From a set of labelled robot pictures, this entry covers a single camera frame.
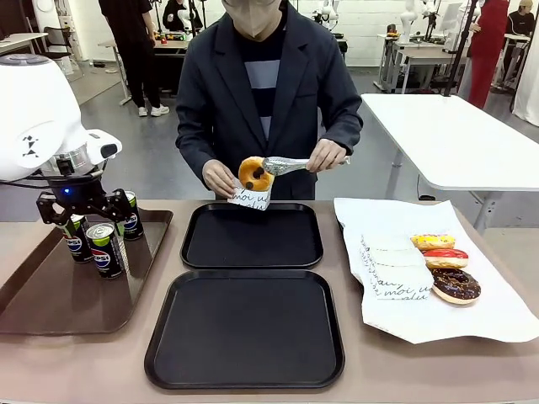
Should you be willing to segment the person's left hand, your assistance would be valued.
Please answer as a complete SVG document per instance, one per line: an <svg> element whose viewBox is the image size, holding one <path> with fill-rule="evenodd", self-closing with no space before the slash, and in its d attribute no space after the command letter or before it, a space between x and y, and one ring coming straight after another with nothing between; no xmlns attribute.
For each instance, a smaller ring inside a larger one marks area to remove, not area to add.
<svg viewBox="0 0 539 404"><path fill-rule="evenodd" d="M332 169L343 163L346 157L347 151L344 147L329 139L321 139L307 162L307 171L319 173Z"/></svg>

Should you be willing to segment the person's right hand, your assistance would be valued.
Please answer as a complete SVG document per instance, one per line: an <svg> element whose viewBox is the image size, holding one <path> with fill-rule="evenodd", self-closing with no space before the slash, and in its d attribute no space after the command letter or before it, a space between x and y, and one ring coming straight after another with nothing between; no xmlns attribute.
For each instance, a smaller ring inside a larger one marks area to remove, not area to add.
<svg viewBox="0 0 539 404"><path fill-rule="evenodd" d="M202 168L205 185L217 196L230 199L235 194L234 177L230 170L220 161L211 159Z"/></svg>

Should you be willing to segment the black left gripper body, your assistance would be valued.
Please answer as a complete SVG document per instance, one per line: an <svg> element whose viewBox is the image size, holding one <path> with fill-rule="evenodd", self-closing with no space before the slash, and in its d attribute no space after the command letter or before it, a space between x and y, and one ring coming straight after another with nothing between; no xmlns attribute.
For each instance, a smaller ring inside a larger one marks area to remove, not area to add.
<svg viewBox="0 0 539 404"><path fill-rule="evenodd" d="M48 178L46 182L55 203L75 213L102 210L108 203L98 174Z"/></svg>

